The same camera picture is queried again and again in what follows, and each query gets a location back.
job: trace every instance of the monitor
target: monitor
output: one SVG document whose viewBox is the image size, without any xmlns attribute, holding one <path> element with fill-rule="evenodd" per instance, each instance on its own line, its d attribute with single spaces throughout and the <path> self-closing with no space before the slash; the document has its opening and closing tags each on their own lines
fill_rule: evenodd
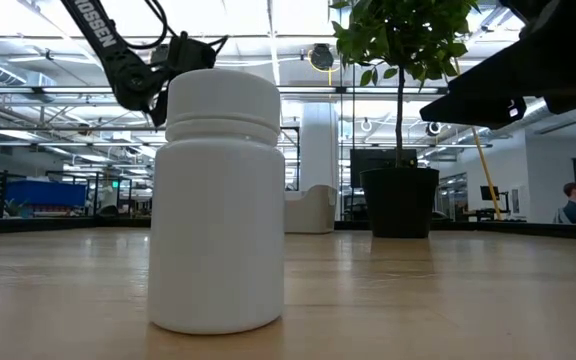
<svg viewBox="0 0 576 360">
<path fill-rule="evenodd" d="M 495 191 L 496 200 L 499 200 L 499 188 L 494 186 L 493 189 Z M 492 196 L 490 194 L 490 187 L 488 185 L 481 187 L 481 200 L 492 201 Z"/>
<path fill-rule="evenodd" d="M 411 167 L 417 167 L 417 150 L 404 149 L 402 155 L 403 161 L 410 163 Z M 395 149 L 350 149 L 350 187 L 361 187 L 361 172 L 388 167 L 396 159 Z"/>
</svg>

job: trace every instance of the blue container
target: blue container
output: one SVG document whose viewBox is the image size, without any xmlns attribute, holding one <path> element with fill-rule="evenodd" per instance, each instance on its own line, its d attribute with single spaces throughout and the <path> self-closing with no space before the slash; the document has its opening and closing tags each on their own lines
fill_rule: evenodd
<svg viewBox="0 0 576 360">
<path fill-rule="evenodd" d="M 86 185 L 31 180 L 13 181 L 7 184 L 6 200 L 13 199 L 15 204 L 84 206 Z"/>
</svg>

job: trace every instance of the white column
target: white column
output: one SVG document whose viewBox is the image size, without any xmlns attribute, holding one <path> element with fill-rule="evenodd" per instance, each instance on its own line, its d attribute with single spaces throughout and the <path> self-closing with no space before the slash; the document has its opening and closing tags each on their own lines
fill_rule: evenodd
<svg viewBox="0 0 576 360">
<path fill-rule="evenodd" d="M 299 189 L 315 185 L 335 189 L 338 182 L 337 119 L 334 103 L 306 103 L 301 120 Z"/>
</svg>

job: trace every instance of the potted plant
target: potted plant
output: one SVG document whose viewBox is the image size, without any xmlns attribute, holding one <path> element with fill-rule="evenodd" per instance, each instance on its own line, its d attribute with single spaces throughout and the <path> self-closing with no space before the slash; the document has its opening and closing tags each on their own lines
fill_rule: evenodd
<svg viewBox="0 0 576 360">
<path fill-rule="evenodd" d="M 333 22 L 342 66 L 370 66 L 360 86 L 377 85 L 377 66 L 387 64 L 384 79 L 398 75 L 397 158 L 392 167 L 361 173 L 374 236 L 424 238 L 430 230 L 439 172 L 402 162 L 403 90 L 405 73 L 421 82 L 456 76 L 451 61 L 467 52 L 459 41 L 469 32 L 466 17 L 477 0 L 338 1 L 332 8 L 351 7 L 348 28 Z"/>
</svg>

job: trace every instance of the white plastic bottle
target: white plastic bottle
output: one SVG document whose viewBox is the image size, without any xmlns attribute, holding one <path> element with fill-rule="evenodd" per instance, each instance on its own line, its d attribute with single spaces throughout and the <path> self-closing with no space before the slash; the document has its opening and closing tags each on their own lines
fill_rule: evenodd
<svg viewBox="0 0 576 360">
<path fill-rule="evenodd" d="M 168 144 L 157 152 L 148 281 L 150 320 L 225 334 L 283 310 L 284 157 L 280 96 L 228 70 L 169 85 Z"/>
</svg>

